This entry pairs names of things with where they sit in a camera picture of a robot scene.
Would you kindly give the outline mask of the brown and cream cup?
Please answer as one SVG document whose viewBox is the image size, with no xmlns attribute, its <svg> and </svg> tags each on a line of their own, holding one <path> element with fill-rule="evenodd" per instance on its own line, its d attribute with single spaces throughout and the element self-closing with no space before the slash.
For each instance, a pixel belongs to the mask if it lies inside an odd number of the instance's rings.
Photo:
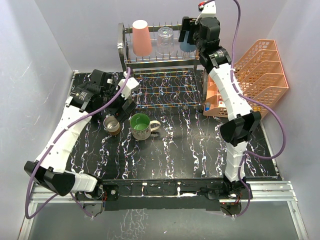
<svg viewBox="0 0 320 240">
<path fill-rule="evenodd" d="M 119 123 L 119 121 L 112 115 L 106 117 L 103 121 L 103 125 L 106 129 L 106 131 L 110 134 L 110 135 L 118 135 L 121 131 L 121 125 Z"/>
</svg>

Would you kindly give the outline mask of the blue plastic cup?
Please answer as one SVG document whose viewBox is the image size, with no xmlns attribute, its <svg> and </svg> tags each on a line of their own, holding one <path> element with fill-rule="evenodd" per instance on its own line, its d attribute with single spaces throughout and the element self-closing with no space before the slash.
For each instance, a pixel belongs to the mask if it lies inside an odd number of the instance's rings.
<svg viewBox="0 0 320 240">
<path fill-rule="evenodd" d="M 187 42 L 180 42 L 179 47 L 180 47 L 180 50 L 185 53 L 191 53 L 196 50 L 196 46 L 194 44 L 190 44 Z"/>
</svg>

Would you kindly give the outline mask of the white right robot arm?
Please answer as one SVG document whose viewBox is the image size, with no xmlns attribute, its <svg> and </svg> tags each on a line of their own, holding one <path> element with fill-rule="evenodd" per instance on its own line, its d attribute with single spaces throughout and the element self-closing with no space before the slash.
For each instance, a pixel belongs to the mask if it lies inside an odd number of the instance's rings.
<svg viewBox="0 0 320 240">
<path fill-rule="evenodd" d="M 216 84 L 227 111 L 228 122 L 220 127 L 220 134 L 226 142 L 226 169 L 223 174 L 223 194 L 233 199 L 245 188 L 244 154 L 252 132 L 262 116 L 253 111 L 241 97 L 231 67 L 231 57 L 220 46 L 220 22 L 216 17 L 202 17 L 199 20 L 183 17 L 179 42 L 187 36 L 187 43 L 194 45 L 199 61 Z"/>
</svg>

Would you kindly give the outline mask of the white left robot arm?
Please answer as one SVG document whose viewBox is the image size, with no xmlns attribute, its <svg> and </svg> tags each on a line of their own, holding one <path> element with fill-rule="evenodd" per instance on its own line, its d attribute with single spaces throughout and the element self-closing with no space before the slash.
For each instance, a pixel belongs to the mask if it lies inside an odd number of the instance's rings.
<svg viewBox="0 0 320 240">
<path fill-rule="evenodd" d="M 70 92 L 61 119 L 49 142 L 36 160 L 27 161 L 24 170 L 38 185 L 60 195 L 86 192 L 93 200 L 103 195 L 98 179 L 86 173 L 67 171 L 69 156 L 92 117 L 111 115 L 118 122 L 135 109 L 132 93 L 139 87 L 127 72 L 118 80 L 112 73 L 93 70 L 90 80 L 76 85 Z"/>
</svg>

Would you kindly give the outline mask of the white cat-pattern mug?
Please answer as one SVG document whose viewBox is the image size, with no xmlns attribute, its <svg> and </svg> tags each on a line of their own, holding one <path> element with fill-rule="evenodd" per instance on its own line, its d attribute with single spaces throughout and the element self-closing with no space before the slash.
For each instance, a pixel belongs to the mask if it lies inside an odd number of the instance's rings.
<svg viewBox="0 0 320 240">
<path fill-rule="evenodd" d="M 150 120 L 144 113 L 134 114 L 130 121 L 130 128 L 133 137 L 138 141 L 144 141 L 151 136 L 151 133 L 157 131 L 161 123 L 157 120 Z"/>
</svg>

